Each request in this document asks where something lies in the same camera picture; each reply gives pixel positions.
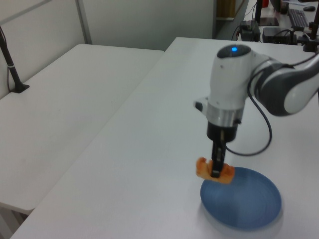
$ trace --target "monitor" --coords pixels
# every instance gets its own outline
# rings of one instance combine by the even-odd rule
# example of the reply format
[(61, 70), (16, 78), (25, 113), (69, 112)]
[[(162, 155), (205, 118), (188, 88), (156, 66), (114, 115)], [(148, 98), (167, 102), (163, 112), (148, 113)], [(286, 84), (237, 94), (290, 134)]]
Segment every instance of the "monitor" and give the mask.
[[(270, 0), (272, 5), (273, 2), (279, 2), (280, 0)], [(256, 3), (256, 12), (255, 12), (255, 21), (260, 26), (279, 26), (278, 20), (275, 17), (260, 17), (261, 14), (261, 8), (263, 5), (263, 0), (257, 0)]]

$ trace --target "black box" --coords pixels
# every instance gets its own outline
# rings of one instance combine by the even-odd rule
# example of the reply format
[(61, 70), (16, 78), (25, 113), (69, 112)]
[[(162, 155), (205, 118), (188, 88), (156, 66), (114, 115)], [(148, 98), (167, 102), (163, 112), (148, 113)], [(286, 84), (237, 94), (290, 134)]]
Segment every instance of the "black box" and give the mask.
[(279, 27), (265, 27), (263, 30), (263, 42), (289, 45), (291, 43), (290, 33), (288, 31), (279, 33), (282, 30), (287, 29)]
[(256, 41), (260, 39), (260, 30), (256, 21), (241, 21), (239, 30), (242, 41)]

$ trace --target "floor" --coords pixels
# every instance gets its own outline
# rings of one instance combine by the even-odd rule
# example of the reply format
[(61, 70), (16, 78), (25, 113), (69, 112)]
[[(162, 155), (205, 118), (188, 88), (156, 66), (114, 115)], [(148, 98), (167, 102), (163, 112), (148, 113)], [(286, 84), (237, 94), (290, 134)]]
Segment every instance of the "floor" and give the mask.
[(216, 39), (218, 40), (231, 40), (235, 28), (239, 25), (240, 21), (244, 19), (248, 0), (245, 0), (237, 15), (232, 21), (217, 21), (216, 22)]

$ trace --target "black stand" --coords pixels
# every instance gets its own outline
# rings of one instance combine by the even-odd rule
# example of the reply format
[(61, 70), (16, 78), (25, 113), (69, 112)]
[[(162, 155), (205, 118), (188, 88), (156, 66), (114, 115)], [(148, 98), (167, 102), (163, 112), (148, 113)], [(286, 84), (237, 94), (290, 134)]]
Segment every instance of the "black stand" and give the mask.
[(319, 40), (317, 39), (317, 31), (318, 31), (318, 25), (319, 25), (319, 3), (317, 6), (317, 11), (315, 15), (315, 20), (312, 26), (310, 39), (308, 39), (306, 36), (298, 37), (298, 42), (301, 44), (304, 44), (304, 51), (305, 52), (317, 52), (318, 51), (318, 45)]
[(13, 78), (13, 81), (15, 83), (15, 88), (12, 90), (12, 92), (15, 92), (15, 93), (21, 93), (23, 91), (25, 91), (27, 88), (29, 88), (28, 85), (24, 85), (22, 84), (20, 78), (19, 78), (19, 75), (15, 69), (15, 66), (14, 66), (14, 63), (12, 61), (12, 58), (10, 56), (10, 53), (9, 53), (9, 50), (8, 50), (8, 47), (6, 45), (6, 41), (4, 39), (4, 36), (0, 33), (0, 48), (1, 48), (1, 51), (3, 53), (3, 56), (5, 58), (5, 61), (9, 67), (9, 70), (10, 70), (10, 73), (12, 75), (12, 78)]
[(255, 21), (259, 26), (279, 26), (278, 20), (275, 17), (262, 17), (260, 18), (261, 8), (263, 6), (263, 0), (257, 0)]

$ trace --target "blue plate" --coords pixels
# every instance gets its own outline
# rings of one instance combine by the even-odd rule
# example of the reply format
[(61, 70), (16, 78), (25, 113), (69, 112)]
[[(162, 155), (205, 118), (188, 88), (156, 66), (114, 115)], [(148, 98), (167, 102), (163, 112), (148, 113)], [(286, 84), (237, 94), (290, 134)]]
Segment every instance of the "blue plate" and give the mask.
[(205, 180), (200, 196), (205, 209), (218, 221), (242, 230), (271, 223), (281, 210), (277, 187), (264, 175), (235, 167), (230, 184)]

